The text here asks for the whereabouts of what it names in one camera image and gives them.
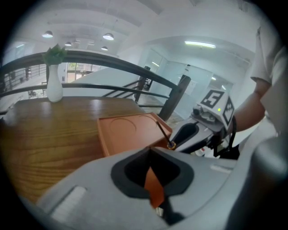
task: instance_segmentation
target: white shirt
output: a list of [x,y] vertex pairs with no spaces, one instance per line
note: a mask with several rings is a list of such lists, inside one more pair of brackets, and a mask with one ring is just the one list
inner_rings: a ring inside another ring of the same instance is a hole
[[272,86],[262,97],[261,103],[269,114],[258,128],[243,142],[242,153],[251,155],[260,142],[288,130],[288,56],[286,46],[278,32],[266,19],[256,34],[256,52],[251,78],[262,79]]

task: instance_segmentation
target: floor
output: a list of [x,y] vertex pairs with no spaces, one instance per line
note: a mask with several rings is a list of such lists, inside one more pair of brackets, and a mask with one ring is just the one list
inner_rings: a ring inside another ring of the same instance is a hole
[[[163,103],[157,100],[155,97],[145,95],[145,94],[142,94],[140,96],[138,104],[139,105],[163,105]],[[142,109],[144,109],[148,113],[154,112],[156,114],[158,114],[161,110],[161,108],[142,108]],[[180,121],[183,121],[183,118],[177,115],[175,112],[173,112],[171,117],[168,119],[166,123],[172,129],[174,129]]]

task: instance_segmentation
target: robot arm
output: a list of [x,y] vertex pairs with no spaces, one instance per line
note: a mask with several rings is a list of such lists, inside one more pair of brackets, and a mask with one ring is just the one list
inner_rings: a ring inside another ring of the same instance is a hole
[[193,108],[190,118],[176,127],[170,140],[176,144],[176,151],[191,153],[208,146],[217,156],[217,146],[227,135],[233,115],[234,106],[228,93],[211,89]]

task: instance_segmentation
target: orange tray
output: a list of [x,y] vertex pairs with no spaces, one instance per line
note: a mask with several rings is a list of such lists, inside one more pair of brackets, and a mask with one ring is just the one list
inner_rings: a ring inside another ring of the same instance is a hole
[[155,113],[97,119],[98,132],[105,156],[147,146],[166,147],[158,121],[169,137],[172,129]]

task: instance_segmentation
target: black metal railing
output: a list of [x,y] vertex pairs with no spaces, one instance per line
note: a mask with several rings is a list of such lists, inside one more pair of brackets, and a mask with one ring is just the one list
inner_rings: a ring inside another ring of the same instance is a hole
[[22,68],[16,71],[12,71],[5,74],[4,77],[0,78],[0,92],[6,92],[14,89],[25,81],[30,80],[35,76],[46,73],[46,65],[36,65]]
[[[162,78],[158,76],[157,74],[150,72],[149,70],[146,70],[140,66],[137,66],[135,64],[132,64],[130,62],[126,62],[124,60],[121,60],[119,58],[99,54],[99,53],[90,53],[90,52],[84,52],[84,51],[68,51],[67,56],[64,58],[63,62],[78,62],[78,63],[87,63],[87,64],[93,64],[93,65],[99,65],[99,66],[107,66],[110,68],[119,69],[122,71],[126,71],[135,75],[140,76],[140,80],[137,82],[132,82],[124,87],[118,87],[118,86],[111,86],[111,85],[97,85],[97,84],[85,84],[85,83],[64,83],[62,84],[63,88],[100,88],[100,89],[107,89],[111,90],[111,92],[103,95],[103,96],[109,96],[116,91],[122,91],[124,93],[130,92],[129,95],[125,95],[124,97],[130,97],[133,94],[135,94],[135,101],[138,102],[138,99],[141,94],[151,95],[155,97],[162,97],[167,99],[164,105],[139,105],[140,107],[162,107],[159,116],[163,120],[167,120],[172,112],[174,111],[175,107],[177,106],[179,100],[182,98],[189,82],[191,79],[187,76],[183,76],[179,82],[178,85],[168,81],[165,78]],[[3,88],[3,85],[1,86],[2,80],[5,79],[6,75],[10,75],[11,72],[20,71],[21,69],[27,69],[30,66],[37,66],[43,65],[43,59],[42,59],[42,53],[36,53],[29,56],[21,57],[19,59],[16,59],[4,66],[0,69],[0,90]],[[46,79],[48,81],[49,77],[49,69],[45,68],[46,71]],[[150,93],[143,91],[143,87],[145,84],[146,79],[151,79],[155,82],[158,82],[162,85],[165,85],[169,88],[171,88],[171,92],[169,96],[157,94],[157,93]],[[137,84],[133,88],[128,88],[128,86]],[[31,90],[38,90],[38,89],[46,89],[47,85],[35,85],[35,86],[29,86],[24,88],[18,88],[18,89],[8,89],[5,91],[1,91],[0,98],[12,95],[15,93],[21,93],[25,91],[31,91]]]

